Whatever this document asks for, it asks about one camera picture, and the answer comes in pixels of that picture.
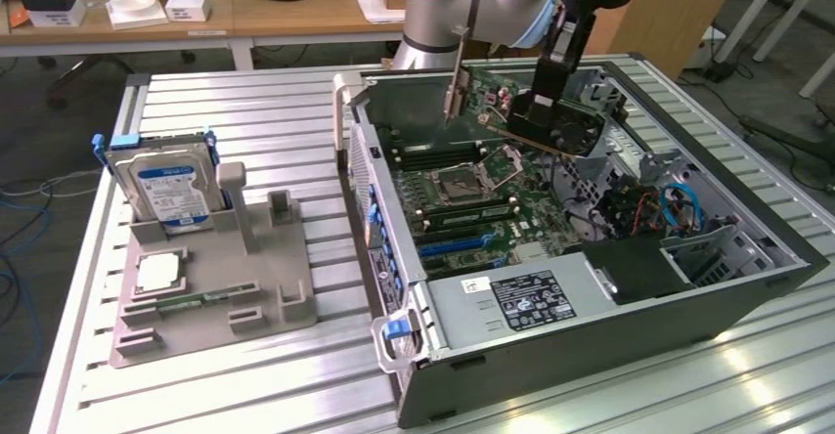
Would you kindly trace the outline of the green graphics card black cooler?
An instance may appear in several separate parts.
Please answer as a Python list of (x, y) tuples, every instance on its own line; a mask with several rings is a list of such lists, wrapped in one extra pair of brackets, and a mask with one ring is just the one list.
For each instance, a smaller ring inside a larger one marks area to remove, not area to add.
[(463, 63), (469, 28), (460, 24), (453, 33), (459, 46), (443, 105), (448, 140), (503, 138), (557, 156), (588, 156), (603, 136), (603, 113), (567, 99), (536, 108), (529, 89), (513, 78)]

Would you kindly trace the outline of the blue expansion slot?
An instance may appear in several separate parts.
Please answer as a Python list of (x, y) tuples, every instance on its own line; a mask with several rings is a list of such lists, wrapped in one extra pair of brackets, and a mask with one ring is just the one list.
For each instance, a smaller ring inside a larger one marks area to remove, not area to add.
[(456, 239), (443, 243), (421, 245), (417, 254), (421, 258), (441, 254), (484, 248), (495, 238), (495, 234), (484, 234), (469, 239)]

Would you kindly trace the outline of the green motherboard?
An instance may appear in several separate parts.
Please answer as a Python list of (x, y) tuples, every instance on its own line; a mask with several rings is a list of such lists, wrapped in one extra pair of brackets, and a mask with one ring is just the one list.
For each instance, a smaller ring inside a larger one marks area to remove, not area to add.
[(493, 194), (491, 198), (483, 199), (505, 200), (509, 206), (516, 207), (515, 216), (472, 225), (491, 224), (496, 228), (496, 236), (484, 248), (424, 258), (419, 256), (428, 279), (437, 280), (520, 264), (512, 254), (519, 243), (539, 240), (551, 257), (575, 250), (583, 237), (567, 218), (545, 179), (548, 170), (541, 163), (548, 157), (539, 151), (504, 139), (432, 146), (407, 144), (399, 131), (388, 128), (379, 129), (377, 135), (412, 239), (433, 232), (424, 230), (423, 209), (443, 206), (435, 203), (429, 173), (463, 163), (472, 163), (477, 169), (479, 162), (500, 145), (511, 145), (521, 155), (523, 171), (496, 190), (489, 190)]

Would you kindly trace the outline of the silver chipset heatsink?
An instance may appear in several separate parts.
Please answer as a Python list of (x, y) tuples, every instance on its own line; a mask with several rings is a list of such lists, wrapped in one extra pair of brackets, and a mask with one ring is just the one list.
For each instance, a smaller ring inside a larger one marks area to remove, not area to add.
[(547, 259), (551, 257), (545, 245), (539, 241), (519, 243), (512, 251), (519, 263)]

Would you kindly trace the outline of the CPU socket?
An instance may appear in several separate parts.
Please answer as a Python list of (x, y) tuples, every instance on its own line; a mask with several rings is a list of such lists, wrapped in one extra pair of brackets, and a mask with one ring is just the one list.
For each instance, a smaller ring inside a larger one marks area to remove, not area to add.
[(483, 185), (476, 166), (463, 163), (429, 173), (429, 180), (436, 193), (435, 203), (456, 205), (493, 196)]

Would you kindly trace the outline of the gray metal drive bracket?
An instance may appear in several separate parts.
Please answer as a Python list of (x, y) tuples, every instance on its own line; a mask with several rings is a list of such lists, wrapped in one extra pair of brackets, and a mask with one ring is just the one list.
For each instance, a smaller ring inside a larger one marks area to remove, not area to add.
[(668, 237), (660, 244), (696, 287), (776, 269), (775, 261), (736, 225), (689, 238)]

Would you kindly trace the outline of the open black PC case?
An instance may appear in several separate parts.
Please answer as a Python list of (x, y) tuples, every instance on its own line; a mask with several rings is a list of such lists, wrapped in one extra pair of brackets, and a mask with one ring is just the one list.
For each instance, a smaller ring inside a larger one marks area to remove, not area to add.
[[(523, 63), (473, 65), (529, 89)], [(788, 294), (827, 267), (813, 245), (765, 203), (772, 181), (724, 136), (717, 123), (671, 81), (643, 63), (593, 62), (569, 78), (605, 74), (628, 102), (627, 126), (648, 146), (647, 180), (612, 187), (655, 189), (659, 230), (613, 239), (596, 205), (567, 207), (585, 254), (620, 289), (617, 309), (547, 333), (485, 349), (453, 352), (429, 310), (428, 282), (408, 230), (377, 131), (407, 144), (452, 144), (443, 105), (452, 73), (353, 69), (333, 80), (339, 176), (355, 233), (359, 267), (372, 308), (372, 344), (393, 391), (395, 419), (416, 427), (592, 373), (716, 338), (756, 307)], [(703, 287), (692, 285), (660, 240), (689, 238), (736, 225), (776, 269)]]

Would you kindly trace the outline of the white box with black lid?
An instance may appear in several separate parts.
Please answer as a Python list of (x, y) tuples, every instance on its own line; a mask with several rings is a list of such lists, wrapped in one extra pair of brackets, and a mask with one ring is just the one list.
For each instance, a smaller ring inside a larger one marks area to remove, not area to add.
[(20, 0), (35, 27), (79, 27), (87, 14), (84, 0)]

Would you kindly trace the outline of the gray parts rack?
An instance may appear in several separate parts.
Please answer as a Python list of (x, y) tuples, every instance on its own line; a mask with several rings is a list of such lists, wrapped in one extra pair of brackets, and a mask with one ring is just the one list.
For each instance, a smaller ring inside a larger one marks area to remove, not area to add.
[[(131, 225), (109, 355), (115, 368), (296, 330), (317, 321), (299, 201), (277, 190), (264, 202), (247, 203), (247, 170), (240, 162), (219, 164), (216, 179), (232, 206), (211, 214), (207, 229), (168, 235), (157, 223)], [(179, 285), (139, 293), (140, 260), (160, 253), (181, 258)], [(152, 308), (163, 299), (243, 283), (253, 283), (256, 289), (215, 305), (171, 313)]]

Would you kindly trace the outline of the white square holder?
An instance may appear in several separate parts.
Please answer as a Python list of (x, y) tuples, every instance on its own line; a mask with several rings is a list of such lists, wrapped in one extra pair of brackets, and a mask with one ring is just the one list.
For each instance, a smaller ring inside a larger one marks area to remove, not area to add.
[(159, 0), (108, 0), (105, 10), (113, 30), (168, 23)]

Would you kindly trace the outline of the black office chair base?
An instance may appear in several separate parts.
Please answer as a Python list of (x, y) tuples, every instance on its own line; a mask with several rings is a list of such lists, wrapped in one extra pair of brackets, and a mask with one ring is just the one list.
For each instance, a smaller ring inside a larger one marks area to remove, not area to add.
[(84, 56), (83, 59), (55, 79), (45, 90), (44, 102), (51, 109), (60, 110), (67, 107), (67, 99), (63, 96), (64, 89), (97, 65), (104, 64), (115, 66), (125, 75), (135, 74), (132, 68), (117, 56), (109, 54)]

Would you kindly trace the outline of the black RAM stick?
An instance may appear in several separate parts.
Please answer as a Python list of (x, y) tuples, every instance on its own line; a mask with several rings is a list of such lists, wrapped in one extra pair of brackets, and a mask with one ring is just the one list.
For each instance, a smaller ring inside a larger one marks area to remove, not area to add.
[(437, 206), (432, 208), (427, 207), (423, 209), (421, 217), (424, 219), (429, 219), (433, 216), (439, 216), (439, 215), (472, 212), (476, 210), (484, 210), (484, 209), (489, 209), (493, 207), (508, 207), (508, 206), (509, 206), (509, 203), (505, 200), (491, 199), (491, 200), (475, 201), (475, 202), (463, 203), (463, 204)]
[(451, 228), (468, 227), (476, 224), (492, 223), (511, 219), (515, 216), (516, 207), (493, 207), (472, 212), (452, 213), (433, 216), (423, 220), (425, 231), (445, 230)]

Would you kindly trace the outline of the metal socket cover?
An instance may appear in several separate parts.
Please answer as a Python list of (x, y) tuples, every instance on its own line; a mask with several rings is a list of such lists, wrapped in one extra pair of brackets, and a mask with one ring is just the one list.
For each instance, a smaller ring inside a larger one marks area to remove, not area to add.
[(521, 171), (521, 155), (511, 145), (500, 145), (479, 162), (479, 175), (484, 186), (496, 190)]

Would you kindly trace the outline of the green RAM stick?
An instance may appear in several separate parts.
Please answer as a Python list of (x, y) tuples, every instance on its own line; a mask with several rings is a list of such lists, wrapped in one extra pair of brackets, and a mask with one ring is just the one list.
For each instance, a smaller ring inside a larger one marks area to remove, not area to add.
[(243, 283), (219, 290), (192, 293), (179, 297), (163, 299), (153, 303), (152, 308), (160, 313), (171, 313), (181, 310), (203, 308), (228, 301), (231, 296), (237, 292), (251, 291), (255, 289), (256, 285), (253, 283)]

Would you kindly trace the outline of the white table frame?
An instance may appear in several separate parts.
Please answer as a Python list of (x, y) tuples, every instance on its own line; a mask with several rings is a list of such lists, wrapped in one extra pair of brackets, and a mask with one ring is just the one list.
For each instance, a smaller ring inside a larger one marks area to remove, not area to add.
[[(811, 0), (791, 0), (791, 4), (785, 12), (779, 19), (773, 19), (759, 30), (756, 36), (748, 41), (748, 47), (757, 40), (765, 30), (769, 30), (764, 41), (759, 45), (752, 60), (755, 62), (763, 62), (769, 55), (783, 35), (785, 34), (791, 24), (799, 18), (801, 11)], [(740, 20), (737, 21), (729, 35), (725, 37), (724, 43), (719, 47), (719, 51), (711, 54), (711, 63), (705, 68), (704, 77), (711, 82), (719, 83), (727, 80), (733, 74), (739, 73), (743, 77), (752, 76), (752, 73), (745, 69), (740, 71), (743, 63), (740, 57), (745, 49), (740, 49), (736, 53), (736, 59), (729, 60), (732, 53), (736, 51), (736, 47), (740, 44), (748, 28), (751, 27), (756, 16), (764, 8), (768, 0), (752, 0), (748, 5)]]

